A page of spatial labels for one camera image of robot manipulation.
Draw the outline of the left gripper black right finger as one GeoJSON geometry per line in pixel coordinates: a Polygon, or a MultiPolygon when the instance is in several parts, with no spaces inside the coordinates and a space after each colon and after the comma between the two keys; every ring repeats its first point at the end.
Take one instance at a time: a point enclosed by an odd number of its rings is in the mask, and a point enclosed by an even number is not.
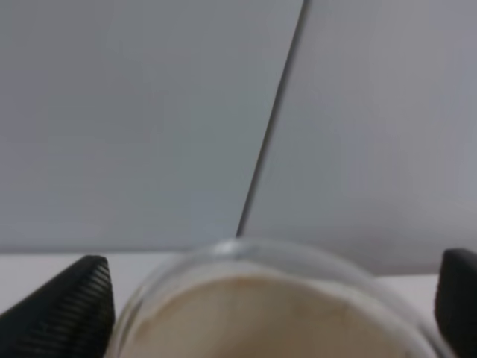
{"type": "Polygon", "coordinates": [[[435,320],[458,357],[476,356],[476,253],[463,248],[444,251],[435,320]]]}

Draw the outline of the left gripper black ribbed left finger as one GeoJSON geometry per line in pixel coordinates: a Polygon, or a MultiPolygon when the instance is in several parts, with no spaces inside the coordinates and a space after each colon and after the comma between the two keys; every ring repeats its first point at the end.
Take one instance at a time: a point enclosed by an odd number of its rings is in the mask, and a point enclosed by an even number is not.
{"type": "Polygon", "coordinates": [[[107,258],[86,255],[1,314],[1,356],[103,357],[114,324],[107,258]]]}

